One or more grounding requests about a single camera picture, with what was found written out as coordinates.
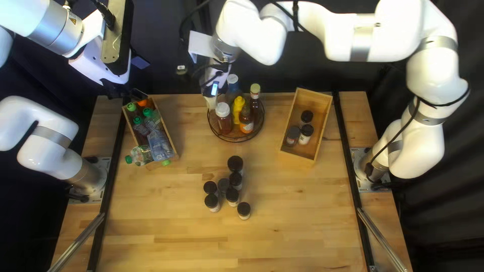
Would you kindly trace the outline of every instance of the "metal rail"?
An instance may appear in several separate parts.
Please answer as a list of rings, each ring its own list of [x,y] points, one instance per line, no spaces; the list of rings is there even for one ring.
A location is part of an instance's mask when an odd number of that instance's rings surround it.
[[[366,228],[371,231],[373,236],[375,236],[375,238],[377,239],[381,247],[383,247],[383,249],[387,253],[388,259],[390,259],[390,262],[392,262],[393,266],[395,266],[397,271],[408,272],[408,269],[406,268],[405,264],[402,262],[400,257],[398,257],[398,255],[395,253],[395,251],[387,242],[385,237],[383,237],[381,232],[378,230],[377,226],[373,223],[373,221],[371,221],[371,218],[361,208],[357,208],[357,211],[358,211],[358,216],[361,218]]]

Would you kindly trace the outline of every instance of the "white bottle cap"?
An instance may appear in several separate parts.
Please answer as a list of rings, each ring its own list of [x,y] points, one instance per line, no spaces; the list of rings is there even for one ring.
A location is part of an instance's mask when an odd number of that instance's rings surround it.
[[[230,114],[230,107],[225,102],[220,102],[215,109],[215,113],[218,117],[226,117]]]
[[[250,92],[259,93],[260,92],[260,85],[257,84],[257,83],[250,85]]]
[[[236,74],[229,74],[227,77],[227,82],[229,84],[235,84],[239,81],[239,77]]]

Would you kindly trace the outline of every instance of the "yellow mustard bottle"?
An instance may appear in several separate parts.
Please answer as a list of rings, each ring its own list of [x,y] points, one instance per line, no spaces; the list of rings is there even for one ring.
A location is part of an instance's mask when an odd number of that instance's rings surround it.
[[[241,123],[239,120],[239,114],[244,105],[245,105],[244,98],[241,96],[237,96],[237,98],[235,98],[234,100],[234,109],[232,110],[232,114],[234,115],[234,124],[236,125]]]

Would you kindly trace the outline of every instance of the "metal mounting plate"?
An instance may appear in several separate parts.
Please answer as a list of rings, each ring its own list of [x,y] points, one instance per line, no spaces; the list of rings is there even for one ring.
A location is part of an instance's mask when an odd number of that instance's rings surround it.
[[[353,161],[353,165],[355,166],[355,161],[359,161],[365,156],[365,150],[366,148],[361,147],[361,148],[351,148],[351,159]],[[358,186],[358,191],[360,193],[387,193],[391,192],[391,189],[388,188],[381,188],[379,190],[373,190],[371,188],[371,185],[373,184],[372,182],[368,181],[367,179],[360,179],[357,175],[356,177],[356,185]],[[390,175],[388,173],[385,173],[383,177],[381,177],[381,181],[383,184],[389,183],[390,180]]]

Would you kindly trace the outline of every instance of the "bottle label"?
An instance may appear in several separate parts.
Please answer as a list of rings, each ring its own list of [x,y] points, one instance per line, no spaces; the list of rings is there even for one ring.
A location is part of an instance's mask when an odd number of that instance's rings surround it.
[[[250,133],[254,129],[254,122],[250,122],[248,124],[241,123],[241,130],[244,133]]]

